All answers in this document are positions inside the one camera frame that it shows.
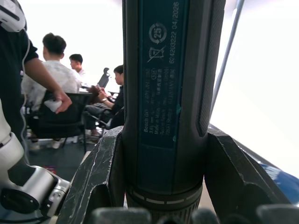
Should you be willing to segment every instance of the white wall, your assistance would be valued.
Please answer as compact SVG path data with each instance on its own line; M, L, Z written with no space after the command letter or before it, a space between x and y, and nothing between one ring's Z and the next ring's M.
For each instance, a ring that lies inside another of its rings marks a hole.
M299 1L256 2L245 0L211 123L299 177Z
M70 67L69 56L83 56L83 67L92 82L110 68L108 88L118 89L113 69L123 64L122 9L112 0L19 0L28 23L28 34L43 59L43 37L52 32L62 36L67 47L62 63Z

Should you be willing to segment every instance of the dark hair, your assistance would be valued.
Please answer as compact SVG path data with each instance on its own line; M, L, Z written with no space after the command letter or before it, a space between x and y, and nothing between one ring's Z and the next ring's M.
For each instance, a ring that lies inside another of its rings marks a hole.
M119 65L119 66L117 66L114 70L113 70L113 72L117 72L117 73L123 73L123 65Z
M62 55L66 48L65 40L58 35L52 33L47 34L43 38L43 45L48 49L50 54Z
M73 54L70 56L70 60L80 62L81 64L83 63L83 57L80 54Z

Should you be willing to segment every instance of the chair backrest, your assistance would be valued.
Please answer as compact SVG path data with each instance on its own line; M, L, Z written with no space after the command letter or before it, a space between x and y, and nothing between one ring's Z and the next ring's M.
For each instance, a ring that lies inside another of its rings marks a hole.
M53 99L51 92L46 91L43 102L39 109L39 125L42 127L63 127L63 126L77 126L82 124L82 114L91 93L67 93L72 101L70 107L59 114L52 112L44 102Z
M105 88L108 84L110 75L108 74L109 68L104 68L104 74L98 82L98 85L102 88Z

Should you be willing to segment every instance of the person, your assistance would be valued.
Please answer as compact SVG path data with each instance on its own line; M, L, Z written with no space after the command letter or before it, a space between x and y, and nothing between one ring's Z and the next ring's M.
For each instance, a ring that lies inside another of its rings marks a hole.
M81 76L82 84L85 86L90 86L88 75L82 68L83 57L80 54L73 54L69 59L71 61L71 68Z
M123 65L117 66L114 69L115 73L115 81L118 85L120 85L120 92L113 102L111 97L105 92L104 88L98 88L99 94L98 99L103 104L101 107L97 107L94 105L87 105L86 111L90 113L90 115L95 117L100 117L103 113L103 109L110 108L111 115L114 116L118 111L120 111L124 107L124 95L123 95L123 84L124 84L124 77L123 77ZM86 117L86 128L87 130L91 130L92 136L99 136L95 121L91 117Z
M61 86L63 91L67 93L78 93L81 86L79 74L60 63L60 60L64 57L65 48L66 42L61 36L52 33L47 34L43 38L43 57L46 61L43 64L55 81ZM33 112L38 111L46 93L46 89L26 74L24 75L21 86L24 93L28 95L29 102L32 104L31 110ZM31 150L38 150L38 139L32 139L31 142ZM57 149L59 146L60 139L54 139L52 148Z
M24 139L21 137L24 122L20 113L23 103L20 76L23 59L25 73L62 101L56 113L66 111L71 105L70 98L38 59L37 48L29 40L26 30L27 27L18 33L7 32L0 26L0 99L4 116L20 142Z

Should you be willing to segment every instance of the robotic arm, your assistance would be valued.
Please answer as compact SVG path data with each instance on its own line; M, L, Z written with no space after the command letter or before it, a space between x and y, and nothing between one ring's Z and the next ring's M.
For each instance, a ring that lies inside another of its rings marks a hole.
M70 182L25 163L23 147L6 122L1 100L0 127L0 203L5 209L22 214L40 209L43 216L54 216Z

